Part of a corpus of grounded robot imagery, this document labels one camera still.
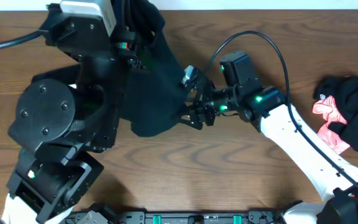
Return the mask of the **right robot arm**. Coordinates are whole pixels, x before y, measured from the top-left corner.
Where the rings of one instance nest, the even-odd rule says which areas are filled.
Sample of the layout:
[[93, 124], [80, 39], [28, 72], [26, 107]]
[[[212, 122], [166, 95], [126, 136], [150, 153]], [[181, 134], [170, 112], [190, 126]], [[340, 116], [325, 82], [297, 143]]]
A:
[[274, 86], [263, 86], [249, 56], [243, 51], [225, 55], [220, 61], [227, 88], [217, 89], [198, 68], [185, 69], [182, 84], [197, 92], [181, 123], [195, 129], [212, 126], [215, 117], [236, 111], [246, 123], [280, 146], [303, 171], [322, 203], [297, 202], [267, 223], [358, 223], [358, 167], [336, 154], [305, 123], [296, 108], [287, 105]]

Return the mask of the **black t-shirt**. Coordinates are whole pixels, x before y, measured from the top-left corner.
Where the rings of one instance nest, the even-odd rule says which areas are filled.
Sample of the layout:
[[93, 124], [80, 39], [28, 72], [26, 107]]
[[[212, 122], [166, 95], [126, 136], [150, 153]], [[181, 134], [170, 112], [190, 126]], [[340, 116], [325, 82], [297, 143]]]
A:
[[147, 69], [129, 75], [121, 118], [131, 122], [139, 137], [152, 137], [179, 123], [186, 92], [181, 84], [185, 74], [163, 34], [165, 20], [149, 1], [129, 1], [126, 22], [140, 35], [145, 47], [139, 57]]

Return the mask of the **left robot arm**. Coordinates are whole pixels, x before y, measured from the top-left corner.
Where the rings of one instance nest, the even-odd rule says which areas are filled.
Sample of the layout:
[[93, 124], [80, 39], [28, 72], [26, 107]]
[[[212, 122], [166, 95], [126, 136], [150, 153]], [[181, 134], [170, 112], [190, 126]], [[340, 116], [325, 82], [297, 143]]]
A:
[[127, 1], [62, 1], [39, 28], [78, 62], [36, 75], [9, 136], [21, 146], [7, 183], [6, 223], [58, 223], [103, 170], [92, 157], [114, 145], [122, 99], [141, 48]]

